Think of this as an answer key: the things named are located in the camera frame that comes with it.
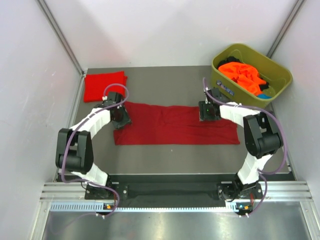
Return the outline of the dark red t-shirt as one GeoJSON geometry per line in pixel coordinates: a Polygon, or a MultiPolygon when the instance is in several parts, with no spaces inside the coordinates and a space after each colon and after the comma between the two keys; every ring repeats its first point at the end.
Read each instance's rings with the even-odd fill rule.
{"type": "Polygon", "coordinates": [[[201,121],[197,106],[160,106],[127,101],[131,123],[114,130],[120,145],[238,145],[237,125],[229,120],[201,121]]]}

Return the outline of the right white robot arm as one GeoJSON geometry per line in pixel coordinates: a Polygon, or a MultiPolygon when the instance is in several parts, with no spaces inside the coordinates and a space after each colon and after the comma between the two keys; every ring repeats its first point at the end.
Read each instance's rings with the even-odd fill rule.
{"type": "Polygon", "coordinates": [[[229,120],[243,128],[247,154],[234,180],[218,186],[219,197],[232,202],[249,198],[258,190],[260,174],[268,160],[283,146],[283,138],[274,118],[266,111],[222,102],[218,88],[204,88],[205,100],[198,103],[201,121],[229,120]]]}

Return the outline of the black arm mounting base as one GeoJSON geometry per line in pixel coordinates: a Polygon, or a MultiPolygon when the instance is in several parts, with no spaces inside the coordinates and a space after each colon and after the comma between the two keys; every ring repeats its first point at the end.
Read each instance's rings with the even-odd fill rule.
{"type": "Polygon", "coordinates": [[[233,174],[112,174],[107,183],[121,208],[222,207],[226,201],[261,199],[258,182],[243,185],[233,174]]]}

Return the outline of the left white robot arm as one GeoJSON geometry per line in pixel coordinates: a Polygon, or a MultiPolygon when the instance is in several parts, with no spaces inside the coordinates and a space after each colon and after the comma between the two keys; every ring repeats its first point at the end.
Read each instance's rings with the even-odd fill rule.
{"type": "Polygon", "coordinates": [[[119,197],[108,173],[94,163],[92,139],[108,124],[119,130],[131,123],[124,106],[126,100],[122,94],[111,91],[79,123],[59,130],[55,165],[61,169],[64,183],[85,182],[96,188],[102,198],[109,198],[112,194],[119,197]]]}

